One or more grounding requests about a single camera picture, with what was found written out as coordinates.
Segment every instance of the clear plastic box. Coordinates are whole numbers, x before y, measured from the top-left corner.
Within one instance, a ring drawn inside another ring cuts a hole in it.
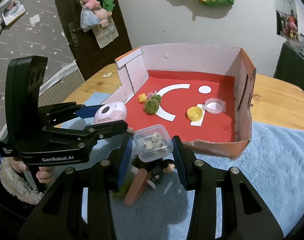
[[[156,124],[134,133],[133,150],[141,161],[148,163],[170,155],[173,143],[165,127]]]

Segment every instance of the photo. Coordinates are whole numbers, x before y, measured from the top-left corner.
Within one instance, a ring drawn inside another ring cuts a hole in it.
[[[1,7],[1,14],[6,25],[9,25],[20,15],[25,13],[25,7],[20,0],[9,0]]]
[[[295,0],[274,0],[276,9],[277,35],[285,38],[299,36]]]

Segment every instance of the person's hand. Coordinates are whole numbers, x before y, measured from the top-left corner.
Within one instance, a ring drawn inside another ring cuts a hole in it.
[[[23,163],[19,157],[10,157],[9,163],[17,173],[28,171],[29,168]],[[53,167],[39,167],[39,171],[36,173],[36,177],[40,183],[49,183],[54,180],[52,177]]]

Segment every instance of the screw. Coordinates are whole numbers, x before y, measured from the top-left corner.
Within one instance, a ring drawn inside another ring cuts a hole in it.
[[[202,161],[202,160],[196,160],[196,161],[194,162],[194,164],[195,164],[196,166],[203,166],[204,161]]]
[[[239,169],[236,168],[236,167],[232,167],[231,168],[231,172],[234,173],[234,174],[238,174],[239,173]]]
[[[65,169],[66,174],[71,174],[73,172],[74,172],[74,168],[72,168],[72,167],[68,167],[68,168]]]
[[[108,166],[108,165],[110,164],[110,161],[109,161],[109,160],[102,160],[102,161],[100,162],[100,164],[101,164],[102,166]]]

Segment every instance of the pink stuffed toy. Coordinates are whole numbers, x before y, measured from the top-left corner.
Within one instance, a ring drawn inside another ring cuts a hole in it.
[[[289,22],[287,23],[287,27],[283,30],[283,34],[289,38],[292,38],[293,33],[295,33],[297,31],[297,26],[294,23],[295,19],[293,16],[288,16],[287,18],[288,18]]]
[[[100,25],[102,27],[108,26],[108,16],[112,15],[112,12],[108,12],[106,9],[97,9],[94,11],[94,14],[100,20]]]
[[[101,8],[100,2],[97,0],[82,0],[86,7],[90,10]]]

